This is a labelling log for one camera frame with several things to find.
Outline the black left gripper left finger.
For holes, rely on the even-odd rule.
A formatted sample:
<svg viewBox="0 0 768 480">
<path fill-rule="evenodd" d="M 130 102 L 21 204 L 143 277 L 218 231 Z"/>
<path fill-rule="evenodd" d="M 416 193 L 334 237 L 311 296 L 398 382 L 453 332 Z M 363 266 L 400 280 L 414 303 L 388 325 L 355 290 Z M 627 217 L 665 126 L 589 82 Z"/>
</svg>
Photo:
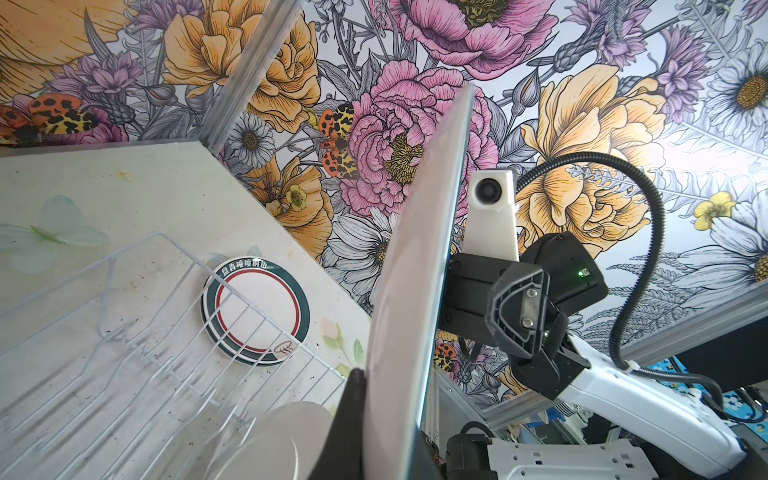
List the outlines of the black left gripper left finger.
<svg viewBox="0 0 768 480">
<path fill-rule="evenodd" d="M 366 377 L 353 369 L 320 456 L 309 480 L 360 480 L 363 474 L 363 427 Z"/>
</svg>

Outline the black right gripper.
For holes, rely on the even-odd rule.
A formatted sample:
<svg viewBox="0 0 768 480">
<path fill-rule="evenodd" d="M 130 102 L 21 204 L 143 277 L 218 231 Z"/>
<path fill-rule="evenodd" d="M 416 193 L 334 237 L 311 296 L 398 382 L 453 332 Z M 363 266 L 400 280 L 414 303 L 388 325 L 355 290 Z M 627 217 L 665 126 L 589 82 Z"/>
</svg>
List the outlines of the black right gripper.
<svg viewBox="0 0 768 480">
<path fill-rule="evenodd" d="M 569 317 L 607 294 L 600 269 L 573 234 L 546 234 L 518 261 L 453 255 L 438 326 L 500 349 L 517 381 L 555 399 L 591 366 L 567 337 Z"/>
</svg>

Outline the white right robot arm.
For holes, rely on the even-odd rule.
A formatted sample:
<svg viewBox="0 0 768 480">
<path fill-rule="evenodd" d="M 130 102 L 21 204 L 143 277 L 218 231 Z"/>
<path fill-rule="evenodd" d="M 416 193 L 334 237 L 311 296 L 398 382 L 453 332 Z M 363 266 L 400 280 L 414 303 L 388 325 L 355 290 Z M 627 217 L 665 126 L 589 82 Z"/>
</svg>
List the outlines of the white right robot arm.
<svg viewBox="0 0 768 480">
<path fill-rule="evenodd" d="M 469 233 L 450 262 L 440 327 L 498 348 L 523 386 L 587 408 L 695 474 L 714 479 L 733 470 L 746 453 L 716 413 L 715 388 L 671 390 L 664 373 L 619 367 L 569 334 L 570 315 L 607 294 L 599 267 L 569 233 L 547 234 L 524 254 L 500 233 Z"/>
</svg>

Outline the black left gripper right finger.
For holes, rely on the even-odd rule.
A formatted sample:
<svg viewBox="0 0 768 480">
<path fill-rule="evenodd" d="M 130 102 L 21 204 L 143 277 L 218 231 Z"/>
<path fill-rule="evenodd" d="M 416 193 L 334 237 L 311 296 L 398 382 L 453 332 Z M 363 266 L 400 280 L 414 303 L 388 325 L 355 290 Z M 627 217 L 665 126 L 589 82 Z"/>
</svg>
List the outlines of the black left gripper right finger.
<svg viewBox="0 0 768 480">
<path fill-rule="evenodd" d="M 443 473 L 443 461 L 438 446 L 421 431 L 414 444 L 413 479 L 442 480 Z"/>
</svg>

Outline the green red rimmed plate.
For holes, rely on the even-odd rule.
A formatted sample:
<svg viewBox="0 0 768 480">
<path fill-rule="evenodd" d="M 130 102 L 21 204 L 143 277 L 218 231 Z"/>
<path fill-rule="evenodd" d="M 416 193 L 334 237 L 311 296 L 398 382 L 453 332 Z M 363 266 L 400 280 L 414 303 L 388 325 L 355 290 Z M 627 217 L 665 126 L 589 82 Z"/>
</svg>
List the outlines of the green red rimmed plate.
<svg viewBox="0 0 768 480">
<path fill-rule="evenodd" d="M 206 280 L 201 321 L 214 345 L 248 366 L 285 361 L 306 340 L 308 298 L 280 265 L 239 256 L 218 265 Z"/>
</svg>

